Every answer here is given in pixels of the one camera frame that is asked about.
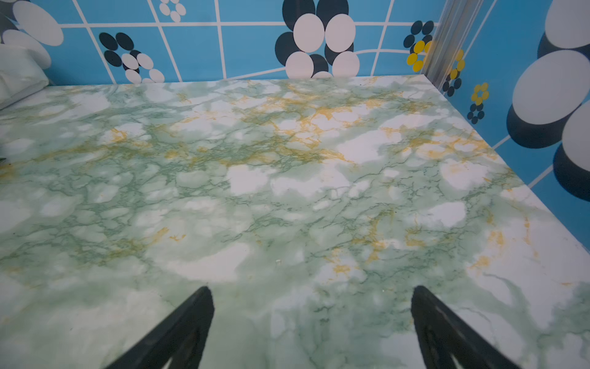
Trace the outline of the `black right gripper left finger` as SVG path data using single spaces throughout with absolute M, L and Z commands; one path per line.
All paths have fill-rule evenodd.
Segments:
M 203 286 L 109 367 L 198 368 L 213 317 L 212 292 Z

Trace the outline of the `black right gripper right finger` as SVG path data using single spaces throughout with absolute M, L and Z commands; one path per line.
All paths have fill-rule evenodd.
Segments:
M 422 285 L 413 290 L 411 313 L 427 368 L 519 367 Z

